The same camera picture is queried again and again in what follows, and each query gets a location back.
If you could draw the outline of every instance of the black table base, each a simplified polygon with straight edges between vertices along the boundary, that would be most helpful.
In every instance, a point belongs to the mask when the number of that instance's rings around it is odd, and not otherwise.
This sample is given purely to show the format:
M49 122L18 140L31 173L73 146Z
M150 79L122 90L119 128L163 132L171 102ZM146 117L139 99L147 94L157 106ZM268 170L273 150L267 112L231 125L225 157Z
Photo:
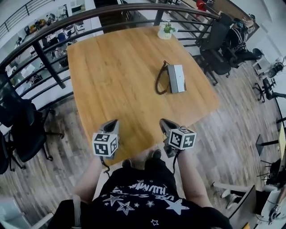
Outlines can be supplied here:
M269 141L269 142L263 142L263 138L261 136L261 134L258 136L258 139L256 141L256 149L258 151L259 156L262 154L262 150L264 148L264 146L266 145L273 145L273 144L278 144L279 140L275 140L275 141Z

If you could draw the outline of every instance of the small plant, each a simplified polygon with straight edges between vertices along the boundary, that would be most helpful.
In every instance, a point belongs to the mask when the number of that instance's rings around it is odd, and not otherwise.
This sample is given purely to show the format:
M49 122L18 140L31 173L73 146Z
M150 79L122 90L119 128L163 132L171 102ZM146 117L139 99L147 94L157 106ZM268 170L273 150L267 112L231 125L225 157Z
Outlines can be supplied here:
M167 22L166 24L164 24L164 32L167 34L172 34L176 31L176 29L174 27L172 27L171 22Z

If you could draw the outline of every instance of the floor plank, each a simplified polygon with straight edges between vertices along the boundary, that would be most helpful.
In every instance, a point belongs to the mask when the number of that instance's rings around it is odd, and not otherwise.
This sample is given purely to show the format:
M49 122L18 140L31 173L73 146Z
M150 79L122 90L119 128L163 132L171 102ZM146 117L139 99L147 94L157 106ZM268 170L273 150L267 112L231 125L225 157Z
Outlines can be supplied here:
M279 153L277 146L267 146L259 157L255 142L259 134L265 141L278 138L275 120L279 112L274 100L264 104L257 101L252 86L258 78L250 64L233 69L229 78L217 78L219 84L215 90L221 102L220 108L190 127L197 132L191 153L212 204L227 215L226 200L219 197L222 191L211 187L211 184L214 181L255 184L258 190L262 189L263 182L256 176L266 170L260 159L275 161ZM54 160L47 161L39 152L26 163L26 170L16 168L16 172L7 171L0 176L0 195L15 197L32 225L49 212L55 212L60 201L71 197L72 187L92 156L74 98L69 97L54 108L56 115L49 116L46 131L65 133L62 140L56 136L47 139L48 151ZM136 166L142 167L147 152L140 155L138 160L141 163ZM172 159L165 155L164 159L172 170ZM120 164L116 164L112 170L119 167ZM107 175L101 174L96 195L106 179ZM176 181L178 192L183 197L178 168Z

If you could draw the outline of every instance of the sneaker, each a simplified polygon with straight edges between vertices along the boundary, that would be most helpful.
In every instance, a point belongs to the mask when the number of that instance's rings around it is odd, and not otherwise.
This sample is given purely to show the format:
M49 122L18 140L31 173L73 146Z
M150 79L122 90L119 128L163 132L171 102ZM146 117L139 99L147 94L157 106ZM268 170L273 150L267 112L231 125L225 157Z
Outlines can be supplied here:
M221 198L226 198L228 195L231 194L231 191L229 189L226 189L222 194L221 194Z
M235 204L236 198L239 197L238 195L232 194L231 201L227 204L227 210L231 209L232 206Z
M125 160L122 162L122 168L132 168L132 166L131 166L131 160L130 160L130 159L125 159Z
M161 150L156 149L154 152L150 152L149 158L160 159L162 156Z

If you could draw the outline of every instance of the staircase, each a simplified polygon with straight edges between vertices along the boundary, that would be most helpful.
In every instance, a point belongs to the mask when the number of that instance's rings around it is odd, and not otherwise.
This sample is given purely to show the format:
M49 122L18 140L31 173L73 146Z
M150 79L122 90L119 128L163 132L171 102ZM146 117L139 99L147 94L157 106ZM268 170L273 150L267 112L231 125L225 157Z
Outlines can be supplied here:
M96 8L100 8L100 7L105 7L108 5L118 5L117 0L94 0L94 4ZM116 23L121 23L126 21L126 18L122 15L121 12L114 12L114 13L108 13L105 14L104 16L101 15L99 16L99 21L101 23L101 26L107 26L107 25L112 25L112 24L116 24ZM125 29L124 26L122 26L122 28L114 28L114 29L105 29L103 30L103 33L109 33L109 32L113 32L119 29Z

